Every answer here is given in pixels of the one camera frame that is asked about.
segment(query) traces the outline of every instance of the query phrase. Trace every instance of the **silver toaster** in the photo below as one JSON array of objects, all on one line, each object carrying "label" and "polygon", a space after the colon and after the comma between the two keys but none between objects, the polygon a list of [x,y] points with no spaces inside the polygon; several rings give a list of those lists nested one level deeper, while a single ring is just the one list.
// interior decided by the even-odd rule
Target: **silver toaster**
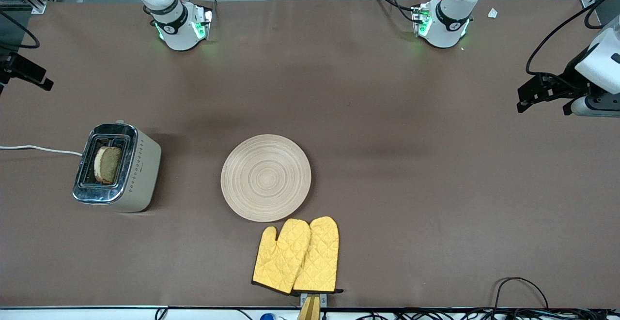
[{"label": "silver toaster", "polygon": [[[94,162],[102,146],[122,150],[112,183],[95,178]],[[73,197],[87,205],[117,212],[140,212],[148,207],[159,171],[161,147],[143,132],[125,124],[101,124],[88,137],[73,185]]]}]

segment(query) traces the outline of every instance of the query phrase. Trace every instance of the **round bamboo plate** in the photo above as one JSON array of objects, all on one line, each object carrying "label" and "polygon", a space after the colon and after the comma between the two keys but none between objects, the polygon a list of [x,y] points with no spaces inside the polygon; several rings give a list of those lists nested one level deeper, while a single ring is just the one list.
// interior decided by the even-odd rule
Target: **round bamboo plate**
[{"label": "round bamboo plate", "polygon": [[310,162],[290,139],[259,135],[246,139],[226,159],[221,186],[239,216],[255,222],[292,214],[310,190]]}]

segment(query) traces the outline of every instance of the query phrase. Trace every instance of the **bread slice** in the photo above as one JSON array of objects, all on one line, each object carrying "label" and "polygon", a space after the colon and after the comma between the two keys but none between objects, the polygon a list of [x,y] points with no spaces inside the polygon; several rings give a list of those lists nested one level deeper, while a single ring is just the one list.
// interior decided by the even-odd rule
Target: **bread slice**
[{"label": "bread slice", "polygon": [[116,177],[122,150],[117,147],[102,147],[95,155],[95,178],[103,184],[112,184]]}]

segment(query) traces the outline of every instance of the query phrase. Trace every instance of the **toaster power cord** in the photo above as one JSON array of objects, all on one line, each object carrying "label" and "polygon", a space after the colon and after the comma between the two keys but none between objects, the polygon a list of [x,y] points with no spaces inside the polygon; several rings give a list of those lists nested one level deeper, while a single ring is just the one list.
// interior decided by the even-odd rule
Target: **toaster power cord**
[{"label": "toaster power cord", "polygon": [[45,151],[45,152],[73,154],[73,155],[80,156],[80,157],[82,156],[82,153],[78,153],[78,152],[53,150],[52,148],[33,146],[31,144],[26,144],[25,146],[0,146],[0,150],[28,150],[28,149],[40,150],[40,151]]}]

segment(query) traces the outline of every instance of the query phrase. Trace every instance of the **oven mitt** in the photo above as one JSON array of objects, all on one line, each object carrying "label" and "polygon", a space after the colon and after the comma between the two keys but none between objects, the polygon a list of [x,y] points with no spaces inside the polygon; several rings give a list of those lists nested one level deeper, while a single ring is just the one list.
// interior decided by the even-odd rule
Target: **oven mitt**
[{"label": "oven mitt", "polygon": [[310,246],[293,289],[297,293],[336,291],[339,235],[334,219],[325,216],[310,223]]},{"label": "oven mitt", "polygon": [[287,219],[277,237],[267,227],[261,237],[252,283],[290,294],[310,243],[310,227],[301,219]]}]

